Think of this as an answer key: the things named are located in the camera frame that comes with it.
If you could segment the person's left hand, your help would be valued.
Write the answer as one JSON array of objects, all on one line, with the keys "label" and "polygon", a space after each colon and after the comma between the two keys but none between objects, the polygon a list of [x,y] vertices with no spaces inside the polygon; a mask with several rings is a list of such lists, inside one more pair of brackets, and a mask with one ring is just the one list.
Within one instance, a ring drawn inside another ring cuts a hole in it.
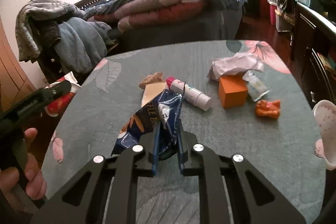
[{"label": "person's left hand", "polygon": [[[41,169],[38,167],[35,156],[31,153],[27,153],[24,174],[28,180],[25,188],[26,194],[32,200],[40,200],[43,198],[47,190],[47,183],[43,178]],[[18,180],[19,172],[16,168],[1,170],[1,191],[4,194],[9,194],[18,183]]]}]

